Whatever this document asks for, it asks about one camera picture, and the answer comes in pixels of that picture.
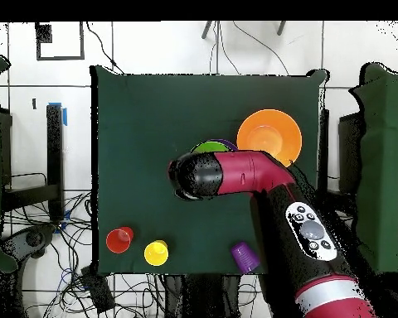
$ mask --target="red cup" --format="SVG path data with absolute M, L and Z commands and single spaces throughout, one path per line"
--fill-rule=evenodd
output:
M 123 253 L 133 241 L 134 232 L 130 227 L 119 227 L 106 237 L 106 246 L 113 253 Z

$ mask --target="green cup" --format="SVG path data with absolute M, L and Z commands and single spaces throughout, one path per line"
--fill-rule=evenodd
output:
M 201 142 L 192 149 L 192 152 L 228 152 L 229 150 L 230 148 L 222 142 Z

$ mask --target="purple cup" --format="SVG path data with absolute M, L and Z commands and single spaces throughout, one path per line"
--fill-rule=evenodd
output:
M 249 273 L 260 265 L 260 259 L 245 242 L 231 248 L 231 254 L 243 274 Z
M 221 144 L 226 145 L 230 150 L 232 151 L 237 151 L 237 147 L 235 144 L 233 144 L 232 142 L 229 142 L 228 140 L 225 139 L 210 139 L 210 142 L 220 142 Z

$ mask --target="magenta robot arm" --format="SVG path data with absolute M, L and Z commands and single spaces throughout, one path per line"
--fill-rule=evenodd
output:
M 265 261 L 270 258 L 283 271 L 280 283 L 302 318 L 375 317 L 322 219 L 290 172 L 270 154 L 190 153 L 172 161 L 168 174 L 184 200 L 254 194 Z

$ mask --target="orange bowl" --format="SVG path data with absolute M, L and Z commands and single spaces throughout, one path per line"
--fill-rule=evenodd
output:
M 237 133 L 237 147 L 268 152 L 287 167 L 301 152 L 302 135 L 298 124 L 288 114 L 264 109 L 243 121 Z

